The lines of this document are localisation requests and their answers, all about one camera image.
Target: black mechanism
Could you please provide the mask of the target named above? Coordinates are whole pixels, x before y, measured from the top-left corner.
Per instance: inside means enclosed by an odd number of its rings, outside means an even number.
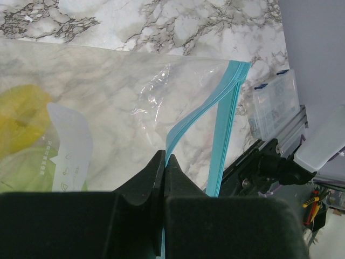
[[[258,155],[247,164],[254,172],[251,163],[260,163],[262,155],[252,151]],[[164,159],[165,151],[158,151],[113,192],[0,195],[1,258],[151,259],[161,254],[163,228],[167,259],[308,258],[287,204],[210,198],[181,171],[175,156],[166,168]],[[236,177],[253,184],[262,180],[239,172]]]
[[[297,165],[294,154],[281,158],[275,151],[277,139],[260,149],[262,144],[257,141],[224,171],[219,196],[257,196],[258,192],[266,193],[275,182],[304,185],[316,175]]]

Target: gray wall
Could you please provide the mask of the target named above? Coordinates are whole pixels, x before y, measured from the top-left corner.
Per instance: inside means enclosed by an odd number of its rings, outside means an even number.
[[[311,133],[337,105],[345,104],[345,0],[279,3],[289,63]],[[321,172],[345,179],[344,168],[345,158],[339,158]]]

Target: ziplock bag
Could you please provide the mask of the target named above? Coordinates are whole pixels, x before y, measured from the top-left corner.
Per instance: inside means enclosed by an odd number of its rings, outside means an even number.
[[[167,136],[167,143],[174,139],[167,148],[173,147],[187,129],[174,154],[190,178],[203,174],[196,181],[203,187],[216,116],[219,139],[214,139],[213,157],[226,152],[239,88],[249,69],[248,63],[229,66],[226,60],[17,40],[1,40],[0,51],[0,94],[8,96],[0,104],[0,120],[15,121],[15,127],[0,128],[2,143],[10,143],[2,146],[0,158],[0,181],[7,190],[114,190],[165,149]],[[14,105],[17,90],[26,97],[20,105]],[[36,98],[45,94],[51,101]],[[196,122],[221,99],[218,111],[212,108]],[[49,124],[41,127],[35,118],[45,107]],[[28,135],[30,127],[36,128],[35,137],[13,151],[12,139]],[[177,138],[168,135],[171,129]],[[214,161],[215,171],[222,171],[216,164],[224,163],[223,155]],[[20,187],[18,172],[29,178]]]

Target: yellow object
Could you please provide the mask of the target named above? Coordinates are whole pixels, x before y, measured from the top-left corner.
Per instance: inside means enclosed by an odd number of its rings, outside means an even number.
[[[47,155],[46,151],[46,147],[29,147],[2,159],[0,193],[51,192],[56,166],[50,159],[58,152],[51,148]],[[86,183],[81,190],[87,190]]]
[[[51,97],[37,85],[21,85],[0,94],[0,159],[31,146],[50,125]]]
[[[313,197],[307,200],[305,203],[303,203],[303,207],[307,208],[310,204],[312,204],[313,202],[318,202],[319,200],[320,200],[320,197]]]
[[[317,204],[315,207],[314,213],[312,215],[312,218],[310,219],[310,222],[313,222],[313,220],[315,219],[316,215],[318,214],[320,208],[321,208],[321,204]]]

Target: clear plastic container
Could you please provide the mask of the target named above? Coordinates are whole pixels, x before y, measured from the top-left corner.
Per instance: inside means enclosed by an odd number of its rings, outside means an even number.
[[[325,199],[325,204],[336,209],[345,210],[345,195],[338,190],[330,190]]]
[[[253,137],[273,139],[300,110],[293,70],[278,72],[254,87],[246,102]]]

